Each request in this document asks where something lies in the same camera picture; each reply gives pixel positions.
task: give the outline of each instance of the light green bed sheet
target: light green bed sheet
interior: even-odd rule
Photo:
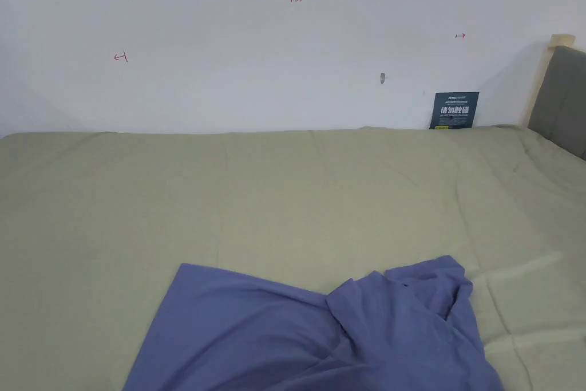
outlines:
[[[0,382],[120,390],[180,263],[327,293],[453,255],[507,390],[586,389],[586,163],[515,127],[0,140]]]

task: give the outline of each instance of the blue fabric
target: blue fabric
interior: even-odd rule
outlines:
[[[124,391],[502,390],[451,257],[329,295],[182,264]]]

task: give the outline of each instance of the wooden bed frame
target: wooden bed frame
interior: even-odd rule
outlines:
[[[521,121],[521,125],[523,127],[529,126],[529,120],[531,119],[531,113],[533,112],[533,107],[535,106],[535,101],[537,99],[537,94],[541,89],[541,84],[543,83],[543,78],[545,78],[545,72],[547,71],[547,67],[549,66],[550,61],[552,60],[553,52],[558,46],[564,46],[566,48],[572,48],[573,42],[575,42],[576,36],[571,34],[554,34],[550,39],[547,47],[543,51],[541,55],[541,60],[539,62],[539,67],[537,68],[537,73],[535,75],[535,80],[533,83],[533,88],[531,90],[531,95],[529,95],[529,100],[525,107],[525,111],[523,112],[523,117]]]
[[[521,126],[586,160],[586,52],[554,34],[545,48]]]

